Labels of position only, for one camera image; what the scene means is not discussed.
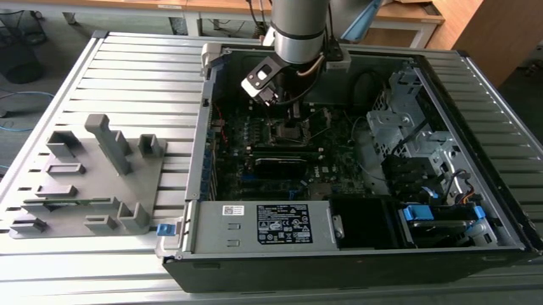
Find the gray plastic part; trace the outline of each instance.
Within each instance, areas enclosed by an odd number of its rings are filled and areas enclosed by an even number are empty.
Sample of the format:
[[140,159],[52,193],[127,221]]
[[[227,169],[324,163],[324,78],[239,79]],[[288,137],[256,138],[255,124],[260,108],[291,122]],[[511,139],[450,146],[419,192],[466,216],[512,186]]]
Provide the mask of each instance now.
[[17,233],[41,233],[45,230],[45,223],[37,217],[15,220],[11,229]]
[[124,138],[124,135],[120,130],[115,130],[112,131],[112,133],[115,134],[115,141],[119,144],[120,150],[123,151],[123,154],[127,156],[132,152],[132,150],[130,149],[127,139]]
[[71,148],[80,145],[79,139],[71,131],[52,132],[45,144],[57,158],[72,158]]
[[109,232],[116,229],[118,223],[109,215],[87,215],[83,223],[92,232]]
[[96,30],[92,33],[92,38],[105,38],[109,35],[109,31],[108,30]]
[[89,114],[85,121],[85,130],[95,134],[100,143],[101,151],[113,164],[120,175],[127,175],[131,171],[130,162],[124,157],[123,145],[119,145],[119,134],[109,130],[109,118],[105,114]]
[[162,147],[156,135],[140,135],[138,148],[144,158],[162,156]]
[[44,185],[39,186],[33,193],[37,197],[73,196],[77,193],[75,186]]
[[139,202],[136,203],[134,213],[128,209],[128,206],[124,204],[124,202],[122,202],[119,206],[118,219],[128,230],[134,230],[146,227],[150,223],[151,218]]
[[45,172],[49,175],[83,175],[85,173],[85,167],[81,163],[49,164],[45,168]]
[[[150,231],[150,224],[139,229],[127,229],[118,221],[120,202],[124,202],[131,211],[139,203],[152,215],[155,199],[160,181],[162,164],[164,163],[164,151],[167,141],[159,139],[163,155],[160,158],[144,158],[138,148],[139,139],[127,139],[131,154],[127,156],[134,171],[127,175],[119,175],[99,143],[93,137],[81,138],[80,146],[71,151],[77,161],[85,166],[84,175],[49,175],[45,171],[33,173],[40,178],[36,183],[43,186],[72,185],[77,193],[72,197],[48,196],[47,198],[28,198],[23,203],[44,203],[52,212],[32,212],[32,215],[47,222],[47,230],[39,234],[19,233],[9,231],[9,237],[24,238],[59,238],[75,236],[126,236],[140,235]],[[49,155],[48,165],[63,164]],[[109,215],[118,222],[118,228],[112,231],[91,231],[83,224],[88,215]]]
[[91,201],[91,206],[95,210],[118,210],[120,201],[116,197],[111,198],[109,201]]
[[20,207],[25,209],[31,214],[52,211],[52,207],[48,206],[44,202],[23,203]]

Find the floor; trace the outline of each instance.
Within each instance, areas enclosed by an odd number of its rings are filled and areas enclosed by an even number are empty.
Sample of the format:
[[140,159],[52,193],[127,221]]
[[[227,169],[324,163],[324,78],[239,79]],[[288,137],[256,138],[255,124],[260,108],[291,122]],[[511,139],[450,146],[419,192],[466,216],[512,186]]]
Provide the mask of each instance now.
[[[77,14],[79,24],[67,25],[60,12],[43,12],[43,16],[45,17],[43,28],[48,35],[48,42],[37,46],[35,51],[41,64],[45,66],[47,74],[39,81],[25,85],[13,85],[0,76],[0,91],[44,91],[55,93],[95,30],[172,34],[168,18]],[[224,30],[215,31],[211,21],[204,20],[204,34],[251,37],[255,30],[251,22],[231,21],[220,26]],[[543,111],[543,103],[540,102],[540,96],[543,96],[542,82],[543,71],[531,78],[523,75],[523,71],[515,71],[500,87],[504,98],[510,101],[514,110],[540,140],[543,139],[543,120],[539,118],[539,113]],[[0,126],[23,129],[31,128],[36,124],[48,106],[49,98],[20,95],[0,101],[0,106],[9,111],[9,117],[0,118]],[[5,168],[1,166],[9,166],[28,134],[29,132],[0,130],[0,174],[5,172]]]
[[[136,32],[148,34],[172,34],[168,18],[162,17],[124,17],[118,15],[76,14],[77,25],[68,25],[60,12],[43,12],[43,29],[48,41],[35,47],[36,56],[45,66],[44,77],[25,85],[11,84],[0,76],[0,96],[5,93],[20,91],[57,91],[80,52],[83,51],[95,30],[115,32]],[[252,22],[232,20],[222,24],[223,30],[214,30],[214,24],[204,20],[203,32],[210,36],[251,38],[255,30]],[[7,128],[31,128],[48,106],[49,98],[37,95],[17,95],[0,100],[0,106],[9,111],[5,118],[0,118],[0,126]],[[8,132],[0,130],[0,174],[5,173],[4,166],[9,166],[17,152],[27,140],[29,132]]]

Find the power supply label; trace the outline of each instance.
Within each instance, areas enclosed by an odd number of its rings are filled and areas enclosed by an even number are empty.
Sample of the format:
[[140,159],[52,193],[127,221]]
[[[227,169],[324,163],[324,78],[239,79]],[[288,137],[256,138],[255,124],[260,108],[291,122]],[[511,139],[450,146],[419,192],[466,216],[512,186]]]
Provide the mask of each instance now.
[[258,205],[256,218],[263,245],[314,242],[307,205]]

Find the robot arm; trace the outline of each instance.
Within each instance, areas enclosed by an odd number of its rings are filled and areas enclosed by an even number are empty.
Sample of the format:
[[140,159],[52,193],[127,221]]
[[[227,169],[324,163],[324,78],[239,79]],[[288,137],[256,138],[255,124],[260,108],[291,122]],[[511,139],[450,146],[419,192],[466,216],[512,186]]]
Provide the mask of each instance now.
[[334,33],[327,35],[328,14],[336,11],[342,18],[342,11],[351,11],[352,15],[352,10],[363,8],[342,34],[355,40],[370,27],[380,3],[382,0],[274,0],[264,41],[274,36],[275,54],[242,81],[242,87],[258,102],[267,106],[292,105],[311,91],[324,62],[328,67],[348,68],[348,54],[340,49]]

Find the black waste basket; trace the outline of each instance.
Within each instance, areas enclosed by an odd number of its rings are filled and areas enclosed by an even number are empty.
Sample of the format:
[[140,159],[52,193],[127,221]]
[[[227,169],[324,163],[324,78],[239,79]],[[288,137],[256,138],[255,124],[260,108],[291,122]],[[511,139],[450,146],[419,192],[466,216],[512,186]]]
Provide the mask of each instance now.
[[15,84],[36,81],[43,66],[32,45],[47,40],[36,15],[31,11],[0,14],[0,74]]

